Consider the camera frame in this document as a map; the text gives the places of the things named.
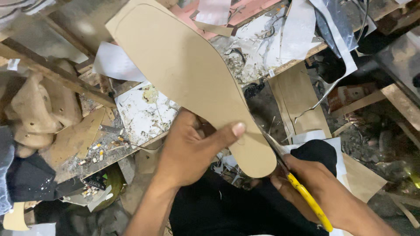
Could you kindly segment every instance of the wire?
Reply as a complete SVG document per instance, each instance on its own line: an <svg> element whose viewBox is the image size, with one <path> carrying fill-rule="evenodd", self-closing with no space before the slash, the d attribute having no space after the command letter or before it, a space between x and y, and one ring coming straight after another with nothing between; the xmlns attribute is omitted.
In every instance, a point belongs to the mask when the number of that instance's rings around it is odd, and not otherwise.
<svg viewBox="0 0 420 236"><path fill-rule="evenodd" d="M365 18L363 19L362 28L360 28L359 36L357 37L357 42L359 42L360 38L362 37L363 30L365 29L366 25L366 19L368 18L368 11L369 11L369 0L366 0L366 12L365 12Z"/></svg>

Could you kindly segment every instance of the cigarette butt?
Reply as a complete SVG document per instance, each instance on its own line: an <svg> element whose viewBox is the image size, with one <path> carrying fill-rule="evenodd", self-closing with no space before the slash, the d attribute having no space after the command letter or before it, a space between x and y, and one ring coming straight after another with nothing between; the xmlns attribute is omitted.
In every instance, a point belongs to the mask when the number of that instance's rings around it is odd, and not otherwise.
<svg viewBox="0 0 420 236"><path fill-rule="evenodd" d="M120 145L121 145L119 142L117 142L117 141L115 141L115 140L112 140L112 141L111 141L111 144L112 144L112 145L115 145L116 147L118 147L118 146L120 146Z"/></svg>
<svg viewBox="0 0 420 236"><path fill-rule="evenodd" d="M93 150L96 150L96 149L98 149L100 146L102 146L100 143L98 143L97 145L95 145L92 149Z"/></svg>

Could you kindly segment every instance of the scissors blade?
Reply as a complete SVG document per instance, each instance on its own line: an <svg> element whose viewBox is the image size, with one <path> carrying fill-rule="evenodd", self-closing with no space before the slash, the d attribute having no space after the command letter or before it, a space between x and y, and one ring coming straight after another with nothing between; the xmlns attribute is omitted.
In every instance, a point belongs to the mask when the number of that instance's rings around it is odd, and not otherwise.
<svg viewBox="0 0 420 236"><path fill-rule="evenodd" d="M283 155L285 154L283 151L283 148L278 142L269 134L267 134L264 130L261 129L261 132L265 139L267 140L270 147L273 149L274 153L277 156L277 163L280 165L280 167L283 169L285 175L288 175L290 173L289 169L286 167L285 162L283 161Z"/></svg>

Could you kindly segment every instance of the fingernail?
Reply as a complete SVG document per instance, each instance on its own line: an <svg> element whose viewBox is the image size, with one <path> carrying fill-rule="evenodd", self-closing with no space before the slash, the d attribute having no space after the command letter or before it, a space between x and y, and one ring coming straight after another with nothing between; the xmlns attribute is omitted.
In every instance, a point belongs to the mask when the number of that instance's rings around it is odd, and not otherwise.
<svg viewBox="0 0 420 236"><path fill-rule="evenodd" d="M245 133L245 128L246 128L245 124L243 122L239 122L232 127L232 132L234 133L236 137L240 137L241 135Z"/></svg>

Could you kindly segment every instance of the yellow scissors handle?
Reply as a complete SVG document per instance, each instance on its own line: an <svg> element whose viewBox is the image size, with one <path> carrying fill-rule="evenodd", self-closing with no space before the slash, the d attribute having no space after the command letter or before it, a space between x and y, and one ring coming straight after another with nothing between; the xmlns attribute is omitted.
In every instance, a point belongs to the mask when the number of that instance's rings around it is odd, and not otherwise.
<svg viewBox="0 0 420 236"><path fill-rule="evenodd" d="M333 226L331 225L331 222L328 220L327 216L324 214L321 207L319 207L318 203L316 203L312 195L306 190L306 188L303 185L299 183L299 181L292 175L292 173L289 173L287 175L287 180L292 184L292 186L302 195L305 201L309 204L312 211L321 221L322 225L324 226L324 229L327 230L328 232L331 232L333 230Z"/></svg>

